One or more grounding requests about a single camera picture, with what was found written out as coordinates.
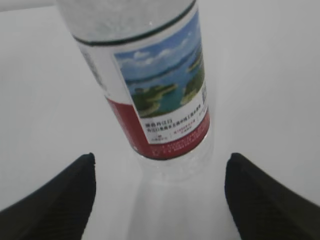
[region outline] green island on label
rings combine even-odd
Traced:
[[[189,103],[197,95],[204,83],[205,70],[202,52],[198,54],[196,60],[190,65],[187,71],[191,72],[197,67],[199,67],[198,72],[182,90],[181,106]],[[149,88],[136,88],[135,94],[132,95],[132,100],[139,116],[141,118],[152,118],[172,112],[158,111],[161,106],[160,101],[165,95],[170,93],[174,94],[178,86],[178,84],[173,83],[169,85],[155,85]]]

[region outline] white cloud on label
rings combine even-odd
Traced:
[[[186,38],[186,39],[184,39],[182,42],[181,42],[181,47],[183,47],[183,46],[185,46],[187,43],[188,43],[188,41],[189,41],[189,39],[188,38]]]
[[[136,51],[133,55],[134,59],[143,59],[150,55],[150,52]]]
[[[157,57],[162,58],[162,57],[170,55],[171,53],[172,53],[172,49],[164,49],[158,54]]]
[[[137,51],[134,53],[133,58],[117,59],[117,61],[120,65],[120,68],[122,68],[124,66],[144,68],[149,65],[156,65],[162,59],[171,58],[177,52],[181,52],[188,42],[189,42],[189,38],[187,37],[183,41],[181,41],[181,43],[178,46],[176,46],[174,48],[165,48],[153,57],[150,56],[151,55],[150,52]]]

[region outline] blue sky on label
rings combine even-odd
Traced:
[[[115,54],[125,80],[154,76],[178,64],[200,42],[199,13],[167,39],[139,50]]]

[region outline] barcode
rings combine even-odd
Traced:
[[[206,86],[206,84],[204,84],[204,86],[202,88],[202,102],[203,102],[203,105],[205,105],[206,99],[207,99],[207,86]]]

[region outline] white label section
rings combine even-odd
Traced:
[[[140,122],[150,144],[165,144],[195,130],[204,119],[207,109],[207,90],[204,84],[197,95],[178,110],[163,116],[141,118]]]

